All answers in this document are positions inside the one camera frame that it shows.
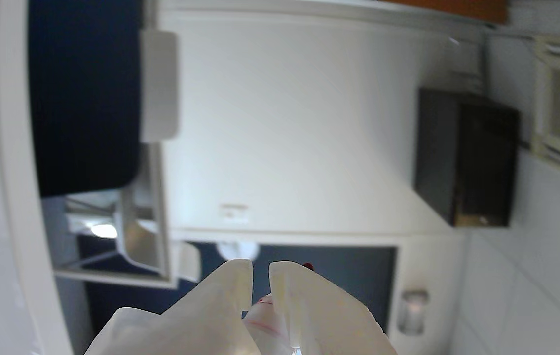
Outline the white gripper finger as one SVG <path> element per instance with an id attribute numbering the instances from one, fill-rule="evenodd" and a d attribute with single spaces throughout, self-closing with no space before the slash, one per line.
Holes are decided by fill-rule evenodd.
<path id="1" fill-rule="evenodd" d="M 293 261 L 269 267 L 275 312 L 303 355 L 394 355 L 368 308 L 343 288 Z"/>
<path id="2" fill-rule="evenodd" d="M 226 261 L 163 313 L 119 308 L 86 353 L 259 355 L 242 322 L 252 294 L 251 261 Z"/>

